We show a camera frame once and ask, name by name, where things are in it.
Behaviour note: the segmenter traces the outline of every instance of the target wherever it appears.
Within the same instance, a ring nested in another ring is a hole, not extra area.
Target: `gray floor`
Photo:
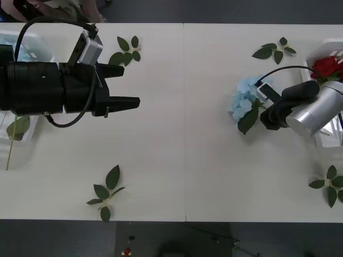
[[[343,224],[310,223],[166,223],[84,221],[0,221],[1,257],[132,257],[156,255],[167,242],[181,243],[188,257],[249,257],[231,250],[231,240],[193,228],[239,239],[239,247],[263,257],[342,256]],[[185,257],[186,255],[168,255]]]
[[[343,24],[340,0],[98,0],[109,22]]]

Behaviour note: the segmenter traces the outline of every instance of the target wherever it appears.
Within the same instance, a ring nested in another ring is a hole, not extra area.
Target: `red rose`
[[[321,60],[316,60],[312,68],[318,71],[323,78],[326,78],[337,71],[343,70],[343,63],[338,64],[338,61],[334,56],[326,57]],[[318,75],[312,73],[311,78],[318,78]]]

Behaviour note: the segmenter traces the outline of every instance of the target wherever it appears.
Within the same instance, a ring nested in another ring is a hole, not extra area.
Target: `blue hydrangea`
[[[255,83],[262,76],[248,77],[242,79],[237,86],[236,94],[232,100],[231,106],[228,108],[229,112],[232,112],[232,117],[235,121],[239,122],[244,115],[251,110],[252,103],[259,98],[257,95],[257,88]],[[272,83],[272,80],[264,80],[264,82]]]

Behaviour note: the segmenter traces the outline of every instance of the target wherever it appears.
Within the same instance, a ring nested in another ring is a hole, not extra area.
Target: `cable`
[[[62,127],[70,127],[70,126],[74,125],[76,122],[78,122],[83,117],[83,115],[86,113],[86,111],[89,109],[89,107],[91,105],[92,98],[93,98],[94,91],[95,91],[95,84],[96,84],[95,82],[96,82],[97,76],[98,76],[98,74],[96,72],[96,67],[94,66],[94,73],[93,73],[93,77],[92,77],[92,85],[91,85],[91,89],[90,89],[90,94],[88,95],[88,99],[86,101],[86,104],[85,104],[83,110],[80,112],[80,114],[74,120],[72,120],[71,122],[66,123],[66,124],[57,124],[57,123],[55,123],[54,119],[52,118],[52,116],[49,113],[44,114],[46,119],[51,124],[53,124],[55,127],[61,127],[61,128]]]
[[[74,22],[74,21],[69,21],[67,19],[62,19],[62,18],[51,18],[51,17],[37,17],[34,18],[32,20],[30,20],[28,23],[26,23],[23,28],[21,29],[18,39],[17,39],[17,44],[16,44],[16,49],[14,51],[14,60],[17,61],[18,60],[18,56],[19,56],[19,51],[20,51],[20,46],[21,43],[23,41],[24,35],[26,33],[26,31],[28,30],[28,28],[30,28],[30,26],[32,26],[35,23],[38,22],[50,22],[50,21],[55,21],[55,22],[60,22],[60,23],[66,23],[66,24],[71,24],[71,25],[75,25],[78,27],[82,27],[83,29],[86,29],[89,31],[90,33],[90,37],[95,37],[98,29],[95,27],[95,25],[90,25],[90,24],[86,24],[86,23],[79,23],[79,22]],[[96,79],[95,77],[98,76],[97,72],[96,72],[96,67],[94,66],[94,74],[92,77],[92,85],[91,85],[91,89],[90,89],[90,94],[88,95],[88,99],[86,101],[86,104],[83,108],[83,110],[80,112],[80,114],[71,122],[67,123],[67,124],[57,124],[55,123],[54,119],[52,118],[52,116],[49,113],[45,113],[44,116],[46,117],[46,119],[53,124],[56,127],[70,127],[72,125],[74,125],[76,122],[78,122],[83,115],[85,114],[85,112],[89,109],[90,105],[91,105],[91,101],[94,95],[94,91],[95,91],[95,82]]]
[[[342,118],[342,114],[341,113],[338,113],[338,119],[339,119],[339,123],[341,124],[342,131],[343,131],[343,118]]]
[[[226,238],[226,239],[229,239],[229,240],[232,240],[232,248],[235,249],[235,250],[239,250],[251,257],[261,257],[261,254],[260,253],[257,253],[257,254],[254,254],[250,251],[248,251],[247,249],[244,249],[244,248],[241,248],[239,246],[237,246],[237,243],[240,242],[240,240],[236,239],[236,238],[233,238],[233,237],[230,237],[230,236],[225,236],[225,235],[221,235],[221,234],[217,234],[217,233],[213,233],[211,231],[208,231],[208,230],[205,230],[205,229],[202,229],[202,228],[199,228],[197,226],[194,226],[194,225],[191,225],[187,222],[180,222],[180,224],[184,225],[184,226],[187,226],[191,229],[194,229],[194,230],[197,230],[199,232],[202,232],[202,233],[205,233],[205,234],[209,234],[209,235],[212,235],[214,237],[221,237],[221,238]]]
[[[210,232],[210,231],[208,231],[208,230],[199,228],[199,227],[197,227],[197,226],[194,226],[194,225],[191,225],[191,224],[188,224],[188,223],[185,223],[185,222],[182,222],[182,223],[180,223],[180,224],[182,224],[182,225],[184,225],[184,226],[187,226],[187,227],[189,227],[189,228],[191,228],[191,229],[197,230],[197,231],[199,231],[199,232],[202,232],[202,233],[206,233],[206,234],[212,235],[212,236],[214,236],[214,237],[221,237],[221,238],[230,239],[230,240],[234,241],[234,243],[238,243],[238,242],[239,242],[239,240],[236,239],[236,238],[229,237],[229,236],[225,236],[225,235],[221,235],[221,234],[217,234],[217,233],[213,233],[213,232]]]
[[[312,72],[314,72],[315,74],[317,74],[318,77],[319,77],[320,79],[322,79],[323,81],[325,81],[324,78],[322,77],[322,75],[321,75],[318,71],[316,71],[316,70],[314,70],[314,69],[312,69],[312,68],[306,67],[306,66],[293,65],[293,66],[281,67],[281,68],[278,68],[278,69],[276,69],[276,70],[273,70],[273,71],[267,73],[267,74],[264,75],[262,78],[260,78],[260,79],[256,82],[255,85],[256,85],[256,86],[262,85],[262,80],[263,80],[263,79],[265,79],[266,77],[268,77],[269,75],[271,75],[271,74],[273,74],[273,73],[275,73],[275,72],[277,72],[277,71],[281,71],[281,70],[285,70],[285,69],[293,69],[293,68],[306,69],[306,70],[312,71]]]
[[[243,253],[251,256],[251,257],[261,257],[261,254],[259,254],[259,253],[254,254],[254,253],[248,251],[247,249],[240,248],[239,246],[234,246],[233,249],[239,250],[239,251],[241,251],[241,252],[243,252]]]
[[[94,32],[97,33],[97,29],[95,28],[94,25],[86,24],[86,23],[79,23],[79,22],[74,22],[74,21],[69,21],[67,19],[62,19],[62,18],[51,18],[51,17],[37,17],[32,20],[30,20],[28,23],[24,25],[24,27],[21,29],[18,39],[17,39],[17,44],[16,44],[16,50],[14,51],[14,60],[18,60],[19,56],[19,50],[20,50],[20,45],[21,42],[23,41],[24,35],[27,31],[28,28],[30,28],[31,25],[37,23],[37,22],[50,22],[50,21],[56,21],[60,23],[66,23],[66,24],[72,24],[78,27],[82,27],[89,32]]]

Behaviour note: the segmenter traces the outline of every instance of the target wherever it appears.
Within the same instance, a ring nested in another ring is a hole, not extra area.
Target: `floor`
[[[109,22],[342,24],[338,0],[98,0]]]
[[[109,22],[343,24],[343,1],[337,0],[111,0],[110,3],[98,0],[98,7]],[[210,230],[217,227],[208,225]],[[167,227],[176,229],[177,226],[179,224],[3,220],[0,221],[0,256],[117,257],[121,256],[120,247],[129,244],[129,234],[139,235],[135,243],[130,242],[132,246],[146,249],[142,246],[153,245],[148,237],[149,228],[154,227],[154,235],[159,231],[170,237],[176,232],[167,233]],[[339,233],[343,224],[233,223],[230,227],[231,233],[241,240],[240,247],[265,257],[302,257],[306,251],[313,251],[316,257],[341,254]],[[227,239],[201,231],[192,237],[205,242],[195,240],[197,245],[215,247],[215,251],[226,251],[231,246]],[[248,256],[236,250],[233,253],[234,257]]]

